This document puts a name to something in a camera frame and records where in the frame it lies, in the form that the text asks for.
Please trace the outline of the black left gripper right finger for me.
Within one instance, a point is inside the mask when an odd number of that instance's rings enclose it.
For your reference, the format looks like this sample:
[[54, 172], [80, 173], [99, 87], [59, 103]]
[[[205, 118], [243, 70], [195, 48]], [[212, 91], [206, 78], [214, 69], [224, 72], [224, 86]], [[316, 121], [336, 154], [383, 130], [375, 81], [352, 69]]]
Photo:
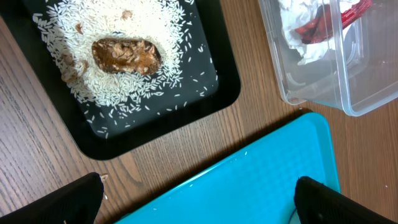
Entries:
[[294, 204], [294, 223], [395, 224], [307, 176], [299, 178], [296, 183]]

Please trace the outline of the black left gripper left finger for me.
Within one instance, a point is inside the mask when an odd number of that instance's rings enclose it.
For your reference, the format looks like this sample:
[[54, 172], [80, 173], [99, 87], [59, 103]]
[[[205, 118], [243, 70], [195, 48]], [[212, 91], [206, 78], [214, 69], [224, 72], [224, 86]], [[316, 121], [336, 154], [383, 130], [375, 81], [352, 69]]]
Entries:
[[8, 215], [1, 224], [93, 223], [100, 209], [104, 185], [98, 173], [89, 173]]

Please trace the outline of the brown food scrap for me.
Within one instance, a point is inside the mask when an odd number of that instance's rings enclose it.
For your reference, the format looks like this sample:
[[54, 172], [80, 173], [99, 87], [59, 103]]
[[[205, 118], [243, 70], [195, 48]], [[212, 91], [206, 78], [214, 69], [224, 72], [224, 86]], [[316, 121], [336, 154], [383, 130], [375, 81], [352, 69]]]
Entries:
[[100, 39], [93, 42], [91, 52], [106, 73], [154, 75], [162, 65], [157, 47], [144, 39]]

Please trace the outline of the red snack wrapper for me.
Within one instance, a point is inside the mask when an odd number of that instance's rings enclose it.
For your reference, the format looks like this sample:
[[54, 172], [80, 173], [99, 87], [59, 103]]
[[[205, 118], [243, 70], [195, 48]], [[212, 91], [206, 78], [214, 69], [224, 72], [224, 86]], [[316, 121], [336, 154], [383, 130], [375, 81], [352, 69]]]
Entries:
[[[360, 0], [347, 11], [341, 13], [343, 29], [359, 19], [372, 5], [371, 0]], [[333, 37], [331, 10], [329, 4], [318, 7], [314, 19], [294, 30], [303, 44], [317, 44]]]

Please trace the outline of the white napkin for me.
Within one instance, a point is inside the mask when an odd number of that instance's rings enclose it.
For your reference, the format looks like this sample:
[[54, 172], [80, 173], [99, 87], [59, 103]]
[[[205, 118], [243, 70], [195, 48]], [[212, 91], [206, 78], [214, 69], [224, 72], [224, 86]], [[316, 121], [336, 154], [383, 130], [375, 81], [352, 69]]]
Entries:
[[335, 50], [329, 0], [279, 0], [282, 35], [301, 56], [298, 65], [322, 59]]

